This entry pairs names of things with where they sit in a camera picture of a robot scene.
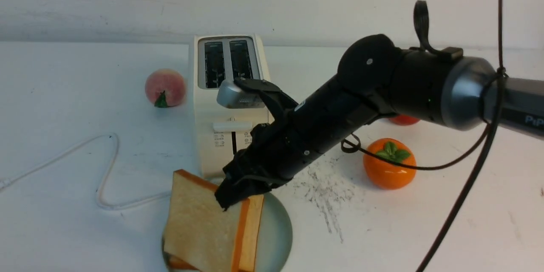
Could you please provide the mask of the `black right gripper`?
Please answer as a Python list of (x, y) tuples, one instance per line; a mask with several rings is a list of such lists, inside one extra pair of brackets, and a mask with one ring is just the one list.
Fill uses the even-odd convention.
[(255, 195), (263, 195), (293, 179), (336, 145), (334, 113), (286, 113), (270, 125), (251, 131), (252, 143), (224, 168), (215, 191), (223, 211)]

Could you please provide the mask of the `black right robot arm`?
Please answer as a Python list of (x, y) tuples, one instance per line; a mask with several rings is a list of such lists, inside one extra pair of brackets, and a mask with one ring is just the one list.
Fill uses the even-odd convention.
[(268, 193), (363, 125), (396, 114), (461, 131), (490, 122), (498, 105), (496, 76), (480, 57), (443, 59), (375, 34), (352, 44), (337, 73), (301, 103), (271, 82), (237, 78), (232, 84), (259, 96), (274, 121), (253, 128), (251, 144), (223, 168), (215, 198), (227, 210)]

